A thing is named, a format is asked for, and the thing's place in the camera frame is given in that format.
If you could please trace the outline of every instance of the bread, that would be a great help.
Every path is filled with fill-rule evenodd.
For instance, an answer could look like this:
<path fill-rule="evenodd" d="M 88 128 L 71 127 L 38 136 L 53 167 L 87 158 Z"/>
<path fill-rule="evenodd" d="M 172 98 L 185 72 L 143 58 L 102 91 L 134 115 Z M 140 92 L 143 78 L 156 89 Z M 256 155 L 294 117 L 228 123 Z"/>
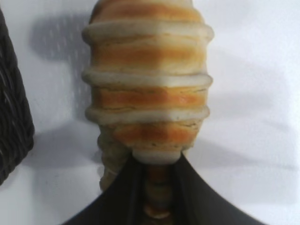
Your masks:
<path fill-rule="evenodd" d="M 86 116 L 105 136 L 105 186 L 131 151 L 146 164 L 176 162 L 210 113 L 211 27 L 190 0 L 102 0 L 82 36 L 91 46 Z"/>

